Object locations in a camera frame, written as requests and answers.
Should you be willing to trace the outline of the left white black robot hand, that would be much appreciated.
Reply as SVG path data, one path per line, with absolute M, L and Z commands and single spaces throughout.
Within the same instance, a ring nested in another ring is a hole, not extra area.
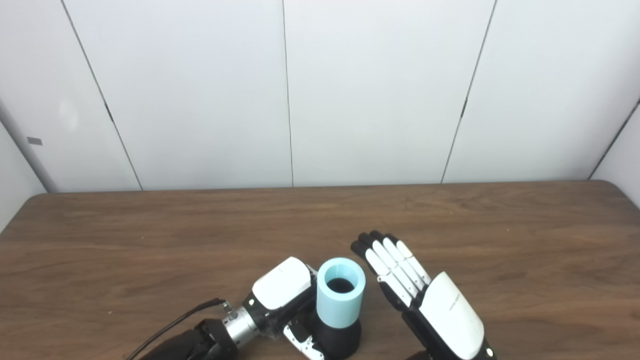
M 238 311 L 235 343 L 284 337 L 309 360 L 326 360 L 306 324 L 316 309 L 317 280 L 317 270 L 293 256 L 261 276 Z

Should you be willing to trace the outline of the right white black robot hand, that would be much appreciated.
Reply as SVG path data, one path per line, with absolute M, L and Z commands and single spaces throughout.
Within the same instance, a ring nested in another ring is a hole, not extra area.
M 375 274 L 386 300 L 423 350 L 412 360 L 496 360 L 485 326 L 450 276 L 430 276 L 393 234 L 362 232 L 350 250 Z

